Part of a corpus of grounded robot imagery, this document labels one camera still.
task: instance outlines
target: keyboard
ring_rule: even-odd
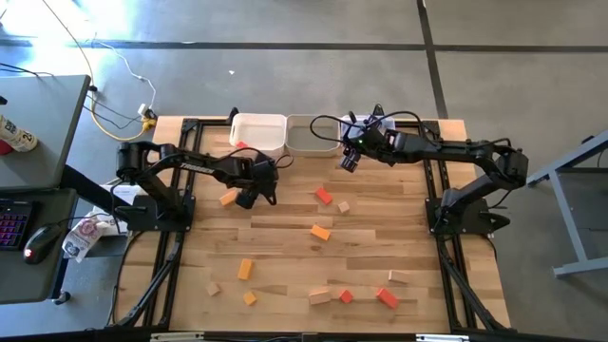
[[[0,199],[0,251],[23,249],[33,206],[29,201]]]

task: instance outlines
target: wooden block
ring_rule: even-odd
[[[207,293],[210,296],[217,295],[220,291],[221,291],[221,289],[219,288],[218,284],[216,284],[216,283],[209,283],[209,285],[207,285]]]
[[[243,259],[240,262],[237,277],[241,280],[248,280],[251,275],[251,269],[254,267],[254,262],[251,259]]]
[[[332,294],[326,289],[315,290],[308,294],[308,299],[311,305],[327,303],[332,300]]]
[[[380,291],[378,291],[376,294],[376,297],[392,309],[397,309],[399,306],[399,301],[397,298],[395,298],[395,296],[392,295],[392,293],[390,293],[387,289],[380,289]]]
[[[407,284],[407,283],[409,283],[408,278],[409,278],[408,274],[403,273],[403,272],[394,271],[394,270],[390,270],[390,272],[389,272],[390,281],[396,281],[396,282]]]
[[[256,295],[253,292],[248,292],[247,294],[243,295],[243,300],[245,301],[245,303],[249,306],[254,305],[254,303],[256,303],[257,298]]]
[[[329,230],[321,228],[315,224],[313,226],[313,229],[311,229],[311,234],[327,241],[330,239],[331,232]]]
[[[230,205],[237,200],[237,195],[237,190],[230,190],[226,195],[219,198],[219,202],[221,202],[221,205],[223,206]]]
[[[342,291],[342,293],[340,294],[340,300],[342,300],[343,302],[349,304],[352,301],[352,294],[349,290],[344,290]]]
[[[328,194],[327,191],[325,191],[325,189],[321,186],[320,188],[316,189],[316,191],[314,192],[314,194],[323,201],[323,203],[325,203],[325,205],[328,205],[332,202],[332,195]]]
[[[351,207],[346,202],[342,202],[342,203],[338,204],[338,208],[340,209],[340,213],[342,213],[342,214],[348,213],[349,210],[351,210]]]

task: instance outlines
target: concrete floor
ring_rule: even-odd
[[[82,40],[97,33],[99,39],[144,42],[424,43],[415,0],[49,3]],[[427,0],[427,10],[435,44],[608,44],[604,1]],[[57,74],[86,73],[80,51],[57,43],[68,37],[39,2],[13,2],[2,23],[0,39],[45,39],[34,47],[0,47],[0,61]],[[147,85],[130,77],[111,52],[86,48],[85,53],[107,105],[134,115],[140,103],[149,102]],[[156,85],[160,115],[227,114],[233,106],[251,112],[343,115],[381,103],[387,110],[409,109],[437,118],[423,50],[120,53]],[[606,53],[438,52],[437,64],[448,117],[464,119],[472,139],[510,137],[530,158],[530,172],[608,128]],[[133,125],[118,133],[137,131]],[[115,146],[83,112],[68,161],[105,182],[114,176]],[[552,276],[551,267],[574,261],[575,254],[551,188],[522,189],[505,205],[512,223],[497,234],[496,245],[513,327],[608,340],[608,270],[563,280]],[[65,288],[73,301],[60,307],[50,302],[2,306],[0,335],[102,327],[117,263],[117,258],[70,263]]]

